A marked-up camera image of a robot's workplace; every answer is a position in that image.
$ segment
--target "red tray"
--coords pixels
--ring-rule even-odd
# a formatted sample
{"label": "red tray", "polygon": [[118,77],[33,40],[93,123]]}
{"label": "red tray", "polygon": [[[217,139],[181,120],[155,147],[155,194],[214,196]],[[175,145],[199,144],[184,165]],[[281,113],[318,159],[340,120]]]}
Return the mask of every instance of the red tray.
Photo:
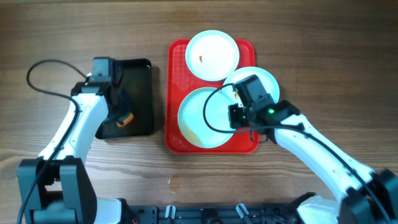
{"label": "red tray", "polygon": [[[189,143],[180,132],[177,122],[178,109],[182,100],[197,88],[211,86],[220,87],[224,80],[208,82],[194,76],[185,62],[185,49],[190,39],[178,39],[169,47],[169,68],[167,71],[167,96],[165,119],[165,143],[175,153],[195,154],[248,154],[257,149],[259,135],[253,133],[253,141],[249,133],[235,133],[232,138],[223,144],[211,149],[196,147]],[[254,47],[243,39],[235,39],[238,45],[240,58],[238,68],[256,66]]]}

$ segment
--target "wooden table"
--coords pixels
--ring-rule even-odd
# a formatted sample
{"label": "wooden table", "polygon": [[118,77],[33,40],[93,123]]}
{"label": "wooden table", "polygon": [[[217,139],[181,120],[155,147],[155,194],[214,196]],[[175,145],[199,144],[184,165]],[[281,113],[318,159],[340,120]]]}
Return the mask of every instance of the wooden table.
{"label": "wooden table", "polygon": [[[326,137],[376,170],[398,174],[398,10],[393,1],[132,2],[0,6],[0,223],[21,204],[16,170],[48,144],[69,102],[34,92],[27,69],[59,58],[91,71],[95,56],[155,66],[152,136],[94,140],[86,169],[97,196],[130,205],[288,202],[321,180],[289,151],[261,144],[245,156],[184,156],[164,144],[167,49],[208,29],[245,38],[257,66]],[[43,65],[32,81],[68,94],[80,77]],[[178,194],[169,188],[179,176]]]}

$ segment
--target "tray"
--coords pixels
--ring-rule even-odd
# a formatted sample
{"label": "tray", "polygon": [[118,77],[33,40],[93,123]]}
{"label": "tray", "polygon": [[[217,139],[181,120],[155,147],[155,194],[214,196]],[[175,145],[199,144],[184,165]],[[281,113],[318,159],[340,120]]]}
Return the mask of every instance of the tray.
{"label": "tray", "polygon": [[119,128],[115,121],[102,123],[95,137],[118,139],[132,136],[147,136],[154,132],[154,108],[152,105],[152,65],[148,59],[120,60],[123,79],[120,90],[128,93],[134,119]]}
{"label": "tray", "polygon": [[[169,47],[169,67],[167,71],[167,95],[165,118],[165,144],[175,153],[186,154],[248,154],[257,149],[259,135],[253,133],[253,141],[249,133],[235,133],[222,146],[204,149],[189,143],[180,132],[177,123],[178,109],[182,100],[197,88],[212,86],[220,87],[224,80],[208,82],[194,76],[185,62],[185,49],[190,39],[178,39]],[[238,68],[256,66],[254,47],[244,39],[235,39],[240,59]]]}

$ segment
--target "wooden surface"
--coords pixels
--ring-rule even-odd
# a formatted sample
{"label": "wooden surface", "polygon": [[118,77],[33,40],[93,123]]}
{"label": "wooden surface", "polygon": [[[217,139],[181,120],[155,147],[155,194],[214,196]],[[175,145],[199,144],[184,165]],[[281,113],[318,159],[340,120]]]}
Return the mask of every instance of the wooden surface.
{"label": "wooden surface", "polygon": [[[94,140],[86,169],[97,196],[131,205],[287,202],[325,185],[270,142],[246,156],[187,156],[164,144],[167,49],[208,29],[245,38],[257,65],[327,138],[376,170],[398,173],[398,10],[393,1],[134,2],[0,6],[0,223],[14,223],[16,169],[51,140],[69,102],[31,90],[34,62],[59,58],[91,71],[94,56],[148,58],[155,66],[158,131]],[[71,70],[44,65],[32,81],[68,94]],[[179,176],[178,194],[169,189]]]}

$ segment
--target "white plate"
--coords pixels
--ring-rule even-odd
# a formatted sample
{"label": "white plate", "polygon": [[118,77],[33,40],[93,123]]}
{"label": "white plate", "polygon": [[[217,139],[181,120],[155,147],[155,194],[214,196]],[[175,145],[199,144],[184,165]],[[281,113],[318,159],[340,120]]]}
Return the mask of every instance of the white plate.
{"label": "white plate", "polygon": [[224,32],[203,31],[189,42],[185,61],[189,70],[198,78],[206,81],[222,80],[238,66],[238,45]]}
{"label": "white plate", "polygon": [[[259,77],[267,93],[271,94],[274,103],[277,103],[279,101],[279,85],[276,82],[276,79],[271,75],[271,73],[265,71],[262,68],[257,68],[257,67],[240,68],[235,72],[233,72],[232,75],[230,75],[225,80],[224,85],[228,83],[237,83],[238,81],[250,75],[257,75],[257,77]],[[233,91],[231,86],[223,88],[223,92],[225,92],[231,99],[233,99],[234,103],[238,103],[239,106],[243,106],[242,101],[239,99],[238,94]]]}
{"label": "white plate", "polygon": [[[182,135],[193,145],[207,149],[226,143],[233,135],[211,130],[203,119],[205,101],[214,90],[216,88],[203,87],[192,91],[178,109],[177,120]],[[233,100],[222,91],[214,94],[206,107],[206,119],[210,125],[216,129],[233,131],[228,118],[228,106],[232,104]]]}

